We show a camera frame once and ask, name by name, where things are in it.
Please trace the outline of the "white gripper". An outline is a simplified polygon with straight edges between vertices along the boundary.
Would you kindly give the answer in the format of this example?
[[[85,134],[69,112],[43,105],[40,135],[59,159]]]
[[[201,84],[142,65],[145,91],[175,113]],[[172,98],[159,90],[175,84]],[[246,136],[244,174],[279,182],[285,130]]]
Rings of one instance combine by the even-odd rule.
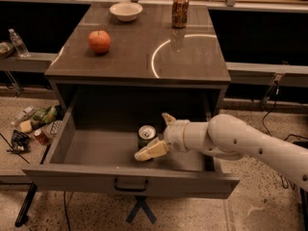
[[[190,123],[188,120],[176,120],[176,118],[168,113],[162,113],[167,128],[163,133],[163,140],[155,138],[147,146],[135,153],[134,157],[137,161],[144,162],[154,158],[164,156],[168,153],[168,149],[175,152],[187,152],[185,146],[185,130]]]

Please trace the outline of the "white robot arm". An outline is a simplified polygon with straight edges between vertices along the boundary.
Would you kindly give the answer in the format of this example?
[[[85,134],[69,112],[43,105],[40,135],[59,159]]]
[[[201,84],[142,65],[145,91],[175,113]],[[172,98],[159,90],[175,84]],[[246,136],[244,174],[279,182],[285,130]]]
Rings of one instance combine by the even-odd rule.
[[[308,191],[308,150],[268,136],[232,115],[216,115],[208,122],[192,122],[162,114],[166,122],[163,136],[135,153],[147,161],[170,151],[198,151],[224,160],[253,157]]]

